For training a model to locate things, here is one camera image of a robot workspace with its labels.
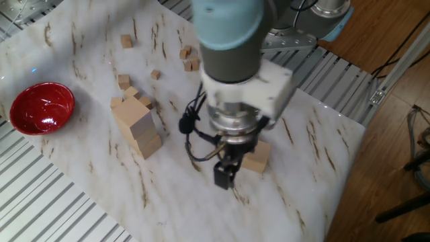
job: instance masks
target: cable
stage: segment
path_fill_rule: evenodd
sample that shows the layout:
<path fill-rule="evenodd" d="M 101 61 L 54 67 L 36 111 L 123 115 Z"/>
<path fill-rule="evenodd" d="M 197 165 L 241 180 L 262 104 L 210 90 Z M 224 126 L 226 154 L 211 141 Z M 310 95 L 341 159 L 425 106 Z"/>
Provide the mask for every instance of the cable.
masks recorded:
<path fill-rule="evenodd" d="M 424 21 L 430 16 L 430 11 L 421 19 L 421 21 L 413 28 L 413 30 L 409 33 L 409 35 L 406 37 L 406 39 L 404 39 L 403 43 L 400 44 L 400 46 L 396 49 L 396 51 L 394 51 L 394 53 L 390 56 L 390 58 L 385 62 L 385 64 L 383 64 L 381 67 L 378 67 L 375 71 L 374 71 L 374 75 L 372 77 L 372 79 L 375 79 L 375 77 L 377 77 L 381 71 L 387 67 L 390 63 L 390 61 L 397 55 L 397 53 L 400 51 L 400 49 L 408 42 L 408 40 L 412 37 L 412 35 L 415 33 L 415 31 L 417 31 L 417 29 L 419 28 L 419 26 L 421 26 L 421 24 L 424 23 Z"/>
<path fill-rule="evenodd" d="M 298 9 L 301 9 L 302 7 L 303 7 L 303 5 L 304 5 L 304 2 L 305 2 L 306 0 L 302 0 L 302 3 L 300 4 L 300 6 L 299 6 L 299 8 Z M 294 18 L 294 23 L 293 23 L 293 27 L 296 27 L 297 26 L 297 20 L 298 20 L 298 16 L 300 15 L 300 12 L 301 11 L 297 11 L 297 13 L 296 13 L 296 17 Z"/>
<path fill-rule="evenodd" d="M 11 22 L 11 24 L 9 24 L 9 27 L 7 27 L 5 33 L 3 34 L 3 36 L 1 37 L 1 39 L 3 39 L 3 41 L 5 40 L 5 37 L 7 35 L 7 32 L 9 31 L 9 29 L 12 27 L 12 25 L 15 23 L 16 19 L 21 15 L 22 11 L 24 10 L 24 8 L 27 5 L 28 0 L 26 0 L 26 2 L 24 3 L 24 6 L 21 8 L 21 10 L 19 11 L 18 15 L 16 15 L 15 19 Z"/>
<path fill-rule="evenodd" d="M 311 3 L 310 5 L 308 5 L 308 6 L 306 6 L 306 7 L 301 7 L 300 9 L 296 9 L 295 7 L 292 7 L 292 6 L 290 6 L 290 9 L 291 10 L 294 10 L 294 11 L 306 11 L 306 10 L 309 10 L 309 9 L 311 9 L 312 7 L 314 7 L 315 6 L 315 4 L 317 4 L 318 3 L 318 1 L 319 0 L 315 0 L 313 3 Z"/>
<path fill-rule="evenodd" d="M 419 151 L 418 153 L 415 153 L 415 137 L 414 137 L 413 126 L 414 126 L 414 123 L 415 123 L 415 118 L 417 117 L 418 113 L 421 113 L 421 115 L 423 117 L 424 117 L 424 113 L 426 113 L 427 115 L 430 116 L 429 112 L 427 112 L 425 110 L 422 110 L 419 106 L 416 106 L 416 105 L 414 105 L 412 107 L 412 110 L 408 114 L 408 120 L 407 121 L 408 121 L 408 129 L 409 129 L 409 140 L 411 142 L 411 160 L 415 159 L 419 155 L 422 155 L 424 152 L 430 152 L 428 149 L 427 150 L 424 149 L 422 151 Z M 417 170 L 415 170 L 415 172 L 414 172 L 415 179 L 417 180 L 418 184 L 424 190 L 430 191 L 430 180 L 427 177 L 425 177 L 425 175 L 421 171 L 420 167 L 421 166 L 419 166 L 417 168 Z"/>
<path fill-rule="evenodd" d="M 429 54 L 430 54 L 430 50 L 428 50 L 425 54 L 423 54 L 422 55 L 422 57 L 420 57 L 420 58 L 418 58 L 416 61 L 414 61 L 414 63 L 412 63 L 409 67 L 408 67 L 408 69 L 409 68 L 411 68 L 411 67 L 413 67 L 413 66 L 415 66 L 416 64 L 418 64 L 420 61 L 422 61 L 422 60 L 424 60 L 425 59 L 425 57 L 427 57 L 427 56 L 429 56 Z M 392 65 L 392 64 L 394 64 L 394 63 L 397 63 L 398 62 L 398 60 L 400 60 L 400 59 L 397 59 L 397 60 L 394 60 L 394 61 L 392 61 L 392 62 L 390 62 L 390 63 L 388 63 L 385 67 L 387 67 L 387 66 L 389 66 L 389 65 Z M 379 77 L 376 77 L 376 78 L 385 78 L 385 77 L 387 77 L 387 75 L 382 75 L 382 76 L 379 76 Z"/>
<path fill-rule="evenodd" d="M 221 143 L 220 145 L 218 145 L 216 147 L 216 149 L 214 149 L 211 153 L 207 154 L 205 157 L 197 158 L 191 152 L 191 143 L 189 142 L 189 134 L 187 134 L 187 138 L 186 138 L 186 142 L 185 142 L 185 150 L 187 151 L 189 158 L 191 158 L 197 162 L 202 162 L 202 161 L 208 161 L 208 160 L 212 159 L 215 155 L 219 154 L 223 150 L 225 145 L 226 145 L 226 143 Z"/>

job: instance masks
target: small wooden cube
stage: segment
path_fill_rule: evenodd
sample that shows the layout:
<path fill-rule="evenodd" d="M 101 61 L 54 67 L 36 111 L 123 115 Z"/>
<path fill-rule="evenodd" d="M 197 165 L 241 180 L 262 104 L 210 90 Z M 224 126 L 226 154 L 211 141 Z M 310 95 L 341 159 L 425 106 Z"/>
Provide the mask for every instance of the small wooden cube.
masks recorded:
<path fill-rule="evenodd" d="M 129 88 L 127 88 L 126 91 L 124 91 L 124 97 L 126 97 L 126 99 L 129 99 L 130 97 L 134 97 L 136 99 L 139 99 L 140 93 L 136 88 L 129 87 Z"/>
<path fill-rule="evenodd" d="M 270 144 L 258 141 L 254 153 L 247 153 L 243 157 L 242 167 L 263 174 L 270 154 Z"/>
<path fill-rule="evenodd" d="M 113 97 L 110 100 L 110 109 L 113 110 L 118 105 L 120 105 L 123 101 L 124 101 L 124 99 L 122 97 Z"/>
<path fill-rule="evenodd" d="M 186 50 L 181 50 L 181 52 L 179 53 L 179 58 L 181 60 L 186 60 L 187 59 L 187 51 Z"/>
<path fill-rule="evenodd" d="M 141 152 L 139 155 L 142 155 L 143 159 L 148 159 L 155 151 L 158 151 L 163 146 L 161 142 L 161 138 L 157 135 Z"/>
<path fill-rule="evenodd" d="M 121 90 L 125 90 L 132 86 L 132 81 L 129 75 L 118 75 L 118 85 Z"/>
<path fill-rule="evenodd" d="M 199 70 L 199 60 L 193 60 L 193 61 L 191 61 L 191 65 L 192 65 L 193 71 L 198 71 Z"/>
<path fill-rule="evenodd" d="M 150 75 L 154 80 L 158 80 L 160 78 L 161 74 L 160 74 L 160 71 L 154 70 L 154 71 L 152 71 L 152 73 L 150 73 Z"/>
<path fill-rule="evenodd" d="M 147 107 L 149 110 L 152 110 L 153 107 L 153 103 L 151 103 L 151 101 L 149 100 L 149 98 L 147 97 L 142 97 L 139 99 L 139 102 L 143 105 L 145 105 L 145 107 Z"/>
<path fill-rule="evenodd" d="M 136 98 L 125 99 L 112 110 L 122 136 L 132 143 L 154 126 L 151 111 Z"/>
<path fill-rule="evenodd" d="M 187 61 L 185 63 L 185 71 L 191 71 L 191 66 L 192 66 L 192 64 L 189 61 Z"/>
<path fill-rule="evenodd" d="M 187 51 L 187 54 L 191 54 L 191 46 L 186 45 L 183 49 Z"/>
<path fill-rule="evenodd" d="M 131 147 L 135 151 L 142 152 L 146 146 L 149 145 L 151 141 L 154 140 L 154 138 L 157 136 L 157 129 L 155 128 L 155 125 L 153 124 L 150 128 L 148 128 L 143 134 L 141 134 L 136 140 L 128 140 Z"/>
<path fill-rule="evenodd" d="M 129 34 L 121 35 L 122 48 L 133 48 L 132 37 Z"/>

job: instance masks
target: marble surface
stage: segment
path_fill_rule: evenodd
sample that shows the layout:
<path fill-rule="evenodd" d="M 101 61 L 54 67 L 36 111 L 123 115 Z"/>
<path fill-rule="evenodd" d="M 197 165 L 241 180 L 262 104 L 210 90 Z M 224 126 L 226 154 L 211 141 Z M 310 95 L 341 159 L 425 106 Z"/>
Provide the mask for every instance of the marble surface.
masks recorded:
<path fill-rule="evenodd" d="M 121 34 L 134 48 L 122 49 Z M 199 75 L 186 73 L 179 50 L 198 42 L 193 27 L 156 0 L 66 0 L 0 44 L 0 115 L 25 88 L 56 81 L 71 88 L 70 122 L 26 136 L 138 241 L 323 241 L 364 133 L 360 124 L 298 90 L 273 130 L 264 174 L 242 169 L 236 188 L 213 184 L 215 160 L 192 163 L 177 123 Z M 153 69 L 161 71 L 152 80 Z M 110 114 L 116 79 L 155 104 L 163 147 L 139 157 Z M 209 130 L 206 109 L 201 130 Z M 213 147 L 191 137 L 203 156 Z"/>

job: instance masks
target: black wire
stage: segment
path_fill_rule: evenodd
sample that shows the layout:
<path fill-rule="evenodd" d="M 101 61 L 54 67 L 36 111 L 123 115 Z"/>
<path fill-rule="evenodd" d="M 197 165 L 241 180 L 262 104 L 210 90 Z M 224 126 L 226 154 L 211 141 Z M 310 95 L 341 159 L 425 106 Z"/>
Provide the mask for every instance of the black wire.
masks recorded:
<path fill-rule="evenodd" d="M 312 7 L 314 7 L 314 6 L 315 6 L 315 4 L 317 4 L 317 3 L 318 3 L 318 1 L 319 1 L 319 0 L 315 0 L 315 1 L 314 1 L 313 3 L 311 3 L 310 5 L 308 5 L 308 6 L 306 6 L 306 7 L 301 7 L 300 9 L 297 9 L 297 8 L 295 8 L 295 7 L 290 6 L 290 9 L 291 9 L 291 10 L 294 10 L 294 11 L 298 11 L 298 12 L 306 11 L 306 10 L 309 10 L 309 9 L 311 9 Z"/>
<path fill-rule="evenodd" d="M 425 54 L 423 54 L 422 55 L 422 57 L 420 57 L 420 58 L 418 58 L 416 61 L 414 61 L 414 63 L 412 63 L 409 67 L 408 67 L 408 69 L 409 68 L 411 68 L 411 67 L 413 67 L 413 66 L 415 66 L 416 64 L 418 64 L 420 61 L 422 61 L 422 60 L 424 60 L 425 59 L 425 57 L 427 57 L 427 56 L 429 56 L 429 54 L 430 54 L 430 50 L 428 50 Z M 395 61 L 393 61 L 393 62 L 391 62 L 391 63 L 388 63 L 388 65 L 392 65 L 392 64 L 394 64 L 394 63 L 397 63 L 398 62 L 398 60 L 399 59 L 397 59 L 397 60 L 395 60 Z M 387 75 L 382 75 L 382 76 L 379 76 L 379 77 L 376 77 L 376 78 L 385 78 L 385 77 L 387 77 Z"/>
<path fill-rule="evenodd" d="M 188 111 L 188 107 L 193 103 L 193 102 L 196 102 L 199 98 L 201 98 L 203 95 L 205 95 L 206 94 L 206 92 L 204 91 L 202 94 L 200 94 L 200 96 L 198 96 L 198 98 L 195 98 L 195 99 L 193 99 L 193 100 L 191 100 L 188 104 L 187 104 L 187 106 L 185 107 L 185 112 L 187 112 Z"/>
<path fill-rule="evenodd" d="M 306 0 L 302 0 L 302 3 L 301 3 L 301 4 L 300 4 L 300 6 L 299 6 L 299 8 L 300 8 L 300 9 L 303 7 L 303 5 L 304 5 L 304 2 L 305 2 L 305 1 L 306 1 Z M 293 22 L 293 27 L 294 27 L 294 28 L 297 26 L 298 16 L 300 15 L 300 13 L 301 13 L 301 11 L 298 11 L 298 12 L 296 13 L 296 17 L 294 18 L 294 22 Z"/>
<path fill-rule="evenodd" d="M 378 67 L 374 73 L 375 75 L 373 76 L 373 79 L 375 79 L 375 77 L 377 77 L 381 71 L 387 67 L 390 63 L 390 61 L 397 55 L 397 53 L 400 51 L 400 49 L 408 42 L 408 40 L 412 37 L 412 35 L 415 33 L 415 31 L 417 31 L 417 29 L 419 28 L 419 26 L 421 26 L 421 24 L 424 23 L 424 21 L 430 16 L 430 11 L 423 17 L 423 19 L 421 19 L 421 21 L 413 28 L 413 30 L 409 33 L 409 35 L 406 37 L 406 39 L 404 39 L 403 43 L 396 49 L 396 51 L 394 51 L 394 53 L 391 55 L 391 57 L 385 62 L 385 64 L 383 64 L 381 67 Z"/>

